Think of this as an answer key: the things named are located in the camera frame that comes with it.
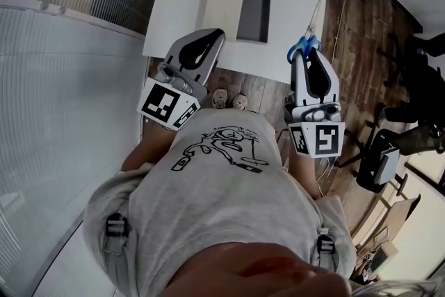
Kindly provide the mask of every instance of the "scissors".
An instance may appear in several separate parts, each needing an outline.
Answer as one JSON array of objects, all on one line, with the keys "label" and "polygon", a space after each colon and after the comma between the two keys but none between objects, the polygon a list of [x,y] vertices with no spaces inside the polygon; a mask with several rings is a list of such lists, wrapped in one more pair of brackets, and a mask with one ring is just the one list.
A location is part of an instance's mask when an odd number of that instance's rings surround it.
[{"label": "scissors", "polygon": [[316,23],[318,18],[318,12],[320,10],[321,0],[318,0],[317,5],[315,6],[314,14],[312,15],[311,22],[307,27],[306,34],[301,37],[301,39],[290,48],[287,53],[287,61],[292,64],[295,60],[297,50],[300,50],[302,57],[306,59],[309,56],[309,53],[312,47],[317,48],[317,50],[321,51],[321,42],[318,41],[315,36]]}]

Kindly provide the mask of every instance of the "black rectangular hole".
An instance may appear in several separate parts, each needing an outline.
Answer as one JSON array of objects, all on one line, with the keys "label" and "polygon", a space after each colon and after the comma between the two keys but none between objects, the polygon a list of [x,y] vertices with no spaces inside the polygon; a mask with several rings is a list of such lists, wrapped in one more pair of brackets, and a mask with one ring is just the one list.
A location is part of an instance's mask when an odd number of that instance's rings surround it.
[{"label": "black rectangular hole", "polygon": [[269,15],[270,0],[243,0],[236,38],[267,42]]}]

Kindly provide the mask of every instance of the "cartoon drawing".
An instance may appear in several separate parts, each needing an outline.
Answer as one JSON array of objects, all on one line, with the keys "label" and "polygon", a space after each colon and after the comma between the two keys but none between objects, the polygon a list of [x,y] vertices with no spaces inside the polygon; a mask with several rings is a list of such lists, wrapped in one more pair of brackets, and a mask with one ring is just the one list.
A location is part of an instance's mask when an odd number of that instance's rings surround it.
[{"label": "cartoon drawing", "polygon": [[[241,160],[254,164],[255,166],[248,165],[243,162],[237,162],[230,154],[230,150],[243,152],[243,147],[241,146],[243,141],[251,142],[252,157],[241,157]],[[176,162],[176,164],[172,167],[172,171],[183,170],[184,167],[187,166],[187,163],[191,161],[192,157],[195,156],[195,153],[199,148],[204,154],[210,154],[215,150],[221,153],[231,165],[238,166],[239,168],[243,168],[244,170],[250,172],[261,173],[263,170],[257,166],[268,165],[269,163],[255,158],[255,143],[258,143],[258,140],[253,135],[245,134],[235,129],[220,129],[210,134],[202,134],[201,142],[188,146],[184,150],[184,157]]]}]

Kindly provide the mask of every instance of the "blue scissors handle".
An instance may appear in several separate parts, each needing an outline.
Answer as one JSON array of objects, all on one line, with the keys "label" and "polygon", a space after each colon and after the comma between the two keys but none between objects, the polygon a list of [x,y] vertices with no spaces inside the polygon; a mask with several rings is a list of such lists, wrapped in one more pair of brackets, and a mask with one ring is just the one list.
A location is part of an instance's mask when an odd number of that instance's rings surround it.
[{"label": "blue scissors handle", "polygon": [[315,35],[313,35],[310,39],[306,39],[305,36],[302,36],[301,39],[288,51],[287,61],[292,64],[294,59],[293,57],[295,56],[297,50],[301,50],[300,52],[302,57],[306,59],[309,56],[312,47],[317,48],[319,51],[322,50],[321,42],[317,40]]}]

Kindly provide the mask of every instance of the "grey t-shirt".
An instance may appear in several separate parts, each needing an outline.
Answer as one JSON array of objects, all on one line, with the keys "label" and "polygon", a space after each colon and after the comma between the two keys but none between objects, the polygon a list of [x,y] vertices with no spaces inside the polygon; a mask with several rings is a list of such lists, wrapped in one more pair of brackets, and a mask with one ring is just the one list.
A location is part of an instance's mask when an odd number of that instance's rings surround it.
[{"label": "grey t-shirt", "polygon": [[[114,213],[127,218],[127,238],[106,236]],[[314,202],[283,169],[268,122],[236,109],[198,111],[155,166],[99,187],[84,220],[88,248],[127,297],[159,295],[184,262],[219,243],[278,243],[318,266],[327,230],[336,254],[325,267],[349,277],[355,249],[339,198]]]}]

